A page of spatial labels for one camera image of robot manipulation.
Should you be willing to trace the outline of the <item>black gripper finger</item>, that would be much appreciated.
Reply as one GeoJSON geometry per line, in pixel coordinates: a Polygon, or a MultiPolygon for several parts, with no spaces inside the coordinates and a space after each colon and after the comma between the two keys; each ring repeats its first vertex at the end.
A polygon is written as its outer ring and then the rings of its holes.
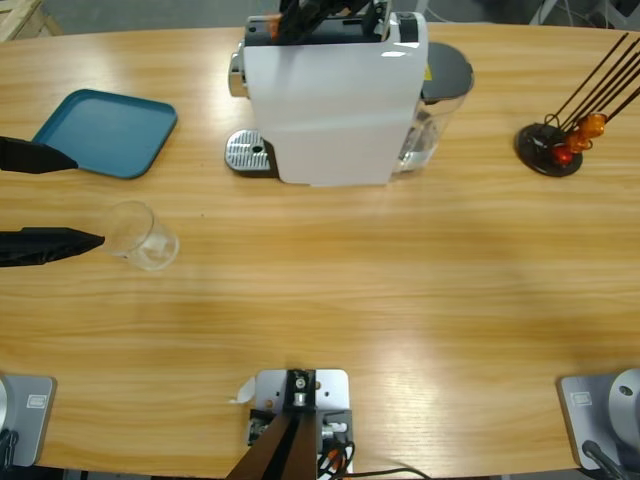
{"type": "Polygon", "coordinates": [[[45,144],[12,137],[1,138],[1,170],[43,174],[78,169],[78,163],[45,144]]]}
{"type": "Polygon", "coordinates": [[[102,246],[104,236],[67,227],[23,227],[1,232],[1,267],[43,265],[102,246]]]}
{"type": "Polygon", "coordinates": [[[294,44],[311,33],[319,22],[319,1],[282,0],[277,23],[277,42],[294,44]]]}
{"type": "Polygon", "coordinates": [[[353,17],[368,5],[367,0],[317,0],[312,2],[312,24],[318,25],[329,17],[353,17]]]}

